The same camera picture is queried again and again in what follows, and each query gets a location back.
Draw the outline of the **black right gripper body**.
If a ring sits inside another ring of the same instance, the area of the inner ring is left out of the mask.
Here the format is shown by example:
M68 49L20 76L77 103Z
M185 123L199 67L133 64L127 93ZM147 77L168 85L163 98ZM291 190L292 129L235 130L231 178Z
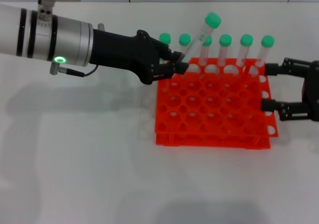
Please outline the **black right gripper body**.
M302 88L302 103L308 105L307 115L301 120L319 120L319 62L301 61L306 67L306 74Z

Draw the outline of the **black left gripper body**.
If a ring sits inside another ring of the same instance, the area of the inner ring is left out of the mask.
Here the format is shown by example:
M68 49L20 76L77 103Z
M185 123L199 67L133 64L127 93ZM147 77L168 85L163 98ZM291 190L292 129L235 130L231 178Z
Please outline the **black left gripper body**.
M160 64L160 59L167 60L170 56L168 45L143 30L132 37L93 30L90 63L131 71L145 85L172 77L172 64Z

